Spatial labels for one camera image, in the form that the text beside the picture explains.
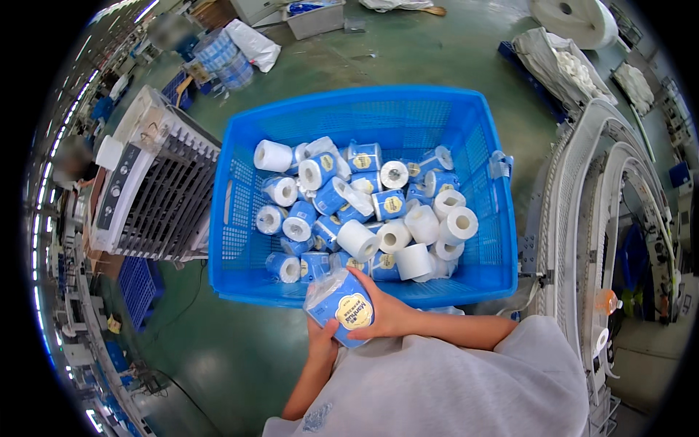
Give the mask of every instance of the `plastic bottle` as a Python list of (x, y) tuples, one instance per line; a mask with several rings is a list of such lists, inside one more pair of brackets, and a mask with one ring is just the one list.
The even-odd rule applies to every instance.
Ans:
[(595, 295), (595, 309), (606, 315), (611, 315), (623, 305), (624, 303), (617, 298), (617, 295), (608, 288), (599, 289)]

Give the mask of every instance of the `gray shirt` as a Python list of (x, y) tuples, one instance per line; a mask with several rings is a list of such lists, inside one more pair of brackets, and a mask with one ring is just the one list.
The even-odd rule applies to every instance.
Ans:
[(578, 437), (588, 410), (556, 321), (530, 316), (494, 352), (415, 335), (341, 348), (303, 419), (272, 417), (262, 436)]

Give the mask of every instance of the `blue bin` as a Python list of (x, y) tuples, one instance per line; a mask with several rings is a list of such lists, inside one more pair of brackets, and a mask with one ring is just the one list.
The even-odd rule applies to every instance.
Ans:
[(292, 308), (303, 304), (305, 284), (275, 282), (265, 270), (270, 252), (282, 248), (278, 237), (255, 229), (255, 215), (265, 204), (262, 180), (272, 173), (255, 169), (252, 155), (263, 139), (293, 146), (322, 136), (338, 147), (352, 139), (378, 142), (384, 161), (416, 159), (440, 144), (452, 151), (460, 191), (478, 216), (479, 230), (466, 241), (452, 279), (382, 282), (385, 292), (414, 308), (514, 293), (517, 244), (510, 181), (489, 174), (489, 157), (500, 150), (500, 142), (485, 98), (466, 89), (399, 85), (296, 97), (230, 119), (216, 170), (209, 235), (209, 281), (219, 297)]

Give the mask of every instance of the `green floor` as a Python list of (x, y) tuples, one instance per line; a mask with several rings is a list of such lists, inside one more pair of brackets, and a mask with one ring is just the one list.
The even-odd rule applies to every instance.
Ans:
[[(497, 53), (501, 40), (537, 26), (527, 3), (445, 0), (438, 4), (449, 13), (438, 17), (405, 10), (380, 14), (349, 0), (345, 15), (364, 18), (366, 33), (334, 31), (295, 41), (288, 28), (274, 27), (268, 35), (283, 47), (275, 67), (266, 75), (256, 71), (253, 83), (228, 99), (196, 94), (188, 113), (222, 138), (234, 113), (311, 92), (394, 83), (475, 89), (487, 98), (503, 150), (514, 156), (512, 194), (521, 233), (533, 178), (556, 132), (546, 107)], [(621, 56), (608, 49), (593, 54), (591, 60), (606, 77), (604, 72), (615, 68)], [(143, 84), (162, 88), (181, 61), (174, 53), (163, 53), (150, 66), (137, 69), (106, 132), (113, 131)], [(621, 102), (621, 112), (632, 120), (618, 90), (610, 88)], [(653, 117), (652, 126), (647, 126), (651, 140), (667, 145), (662, 119)], [(656, 149), (656, 155), (664, 154)], [(658, 163), (663, 184), (666, 169), (667, 163)], [(132, 357), (141, 357), (151, 368), (175, 378), (224, 435), (259, 435), (264, 420), (280, 414), (303, 365), (307, 341), (303, 313), (218, 299), (199, 261), (181, 271), (168, 263), (159, 268), (164, 297), (145, 333), (135, 334), (128, 322), (124, 324), (121, 343)], [(101, 278), (101, 285), (108, 310), (125, 314), (118, 285), (106, 278)], [(150, 396), (138, 402), (160, 436), (217, 433), (176, 387), (168, 389), (168, 397)]]

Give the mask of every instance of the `gray plastic bin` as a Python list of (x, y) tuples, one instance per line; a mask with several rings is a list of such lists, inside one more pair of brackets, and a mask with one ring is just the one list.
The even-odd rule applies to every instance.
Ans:
[(324, 34), (332, 30), (342, 29), (344, 26), (345, 0), (340, 0), (336, 5), (309, 10), (302, 14), (289, 17), (289, 11), (282, 11), (282, 20), (289, 24), (296, 39), (304, 39), (309, 36)]

